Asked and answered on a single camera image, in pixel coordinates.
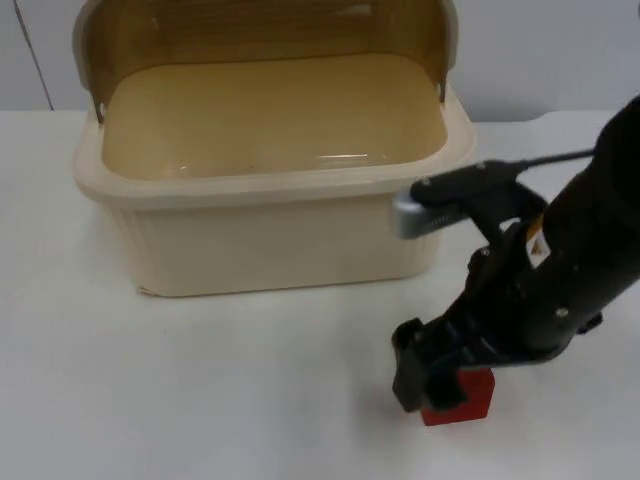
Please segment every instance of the white wall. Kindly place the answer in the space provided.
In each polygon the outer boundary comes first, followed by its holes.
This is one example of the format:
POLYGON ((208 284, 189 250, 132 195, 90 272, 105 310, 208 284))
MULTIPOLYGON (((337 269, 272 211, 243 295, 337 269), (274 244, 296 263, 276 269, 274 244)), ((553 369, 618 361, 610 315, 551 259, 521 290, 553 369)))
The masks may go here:
POLYGON ((48 108, 13 1, 0 0, 0 110, 48 108))
MULTIPOLYGON (((454 0, 452 84, 475 119, 613 109, 640 89, 638 0, 454 0)), ((18 0, 53 105, 87 105, 71 54, 84 0, 18 0)))

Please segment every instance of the ribbed bin side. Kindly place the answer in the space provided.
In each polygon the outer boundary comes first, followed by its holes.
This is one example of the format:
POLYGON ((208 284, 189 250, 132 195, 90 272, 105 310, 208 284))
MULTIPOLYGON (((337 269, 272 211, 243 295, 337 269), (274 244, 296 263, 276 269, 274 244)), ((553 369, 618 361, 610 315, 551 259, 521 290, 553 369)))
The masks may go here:
POLYGON ((107 208, 138 288, 180 297, 402 278, 425 270, 438 236, 389 228, 389 195, 257 207, 107 208))

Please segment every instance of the cable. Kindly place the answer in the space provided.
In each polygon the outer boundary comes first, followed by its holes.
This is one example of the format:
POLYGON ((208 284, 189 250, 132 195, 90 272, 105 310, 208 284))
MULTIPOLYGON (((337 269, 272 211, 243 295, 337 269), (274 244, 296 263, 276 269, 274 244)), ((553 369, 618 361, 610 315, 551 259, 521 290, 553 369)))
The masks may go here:
POLYGON ((594 150, 580 150, 577 152, 568 152, 568 153, 561 153, 560 155, 551 155, 548 157, 540 157, 540 158, 534 158, 531 160, 523 160, 522 162, 522 166, 524 168, 533 168, 533 167, 540 167, 542 165, 549 165, 552 163, 560 163, 560 162, 568 162, 571 160, 580 160, 582 158, 589 158, 589 157, 593 157, 593 153, 594 150))

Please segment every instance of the white table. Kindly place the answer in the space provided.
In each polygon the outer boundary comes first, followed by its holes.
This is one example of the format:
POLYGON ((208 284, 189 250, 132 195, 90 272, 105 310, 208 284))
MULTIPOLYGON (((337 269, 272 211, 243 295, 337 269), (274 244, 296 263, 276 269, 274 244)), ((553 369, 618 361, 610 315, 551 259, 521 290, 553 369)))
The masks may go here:
MULTIPOLYGON (((589 146, 606 112, 480 124, 479 156, 589 146)), ((84 114, 0 113, 3 480, 601 479, 637 475, 640 290, 557 361, 501 370, 486 421, 426 429, 390 335, 458 295, 470 224, 406 281, 163 300, 135 293, 71 178, 84 114)), ((582 164, 526 183, 554 195, 582 164)))

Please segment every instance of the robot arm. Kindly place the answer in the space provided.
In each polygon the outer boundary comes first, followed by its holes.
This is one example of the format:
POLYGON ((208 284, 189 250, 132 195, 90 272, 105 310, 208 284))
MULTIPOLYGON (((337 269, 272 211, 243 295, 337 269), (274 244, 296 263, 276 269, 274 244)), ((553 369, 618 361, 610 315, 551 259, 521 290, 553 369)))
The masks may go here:
POLYGON ((471 218, 489 245, 469 263, 462 294, 439 318, 393 334, 396 397, 406 411, 466 401, 459 370, 549 361, 640 278, 640 97, 614 117, 593 152, 485 162, 416 182, 394 201, 405 238, 471 218), (547 206, 517 182, 532 166, 590 165, 547 206), (506 231, 500 224, 519 218, 506 231))

